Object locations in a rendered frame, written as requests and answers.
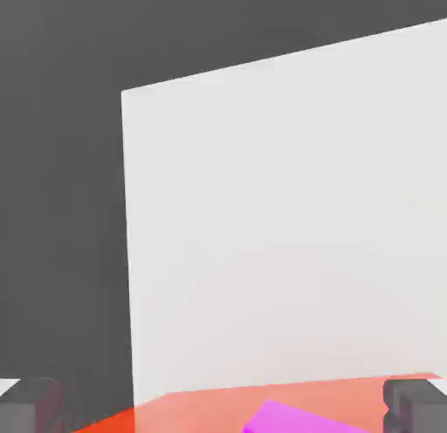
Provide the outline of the small magenta cube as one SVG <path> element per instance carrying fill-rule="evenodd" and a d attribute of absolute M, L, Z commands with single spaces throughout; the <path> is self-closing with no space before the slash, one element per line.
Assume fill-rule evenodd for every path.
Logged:
<path fill-rule="evenodd" d="M 267 401 L 243 427 L 242 433 L 368 433 L 303 409 Z"/>

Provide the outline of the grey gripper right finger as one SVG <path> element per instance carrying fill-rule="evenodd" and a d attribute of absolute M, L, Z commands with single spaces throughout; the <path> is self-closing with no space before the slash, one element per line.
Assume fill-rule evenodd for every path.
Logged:
<path fill-rule="evenodd" d="M 386 380 L 383 433 L 447 433 L 447 379 Z"/>

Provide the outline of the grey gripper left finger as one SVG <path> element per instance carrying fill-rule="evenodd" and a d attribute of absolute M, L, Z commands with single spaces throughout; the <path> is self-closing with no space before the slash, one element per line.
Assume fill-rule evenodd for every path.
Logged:
<path fill-rule="evenodd" d="M 65 433 L 62 387 L 51 378 L 0 378 L 0 433 Z"/>

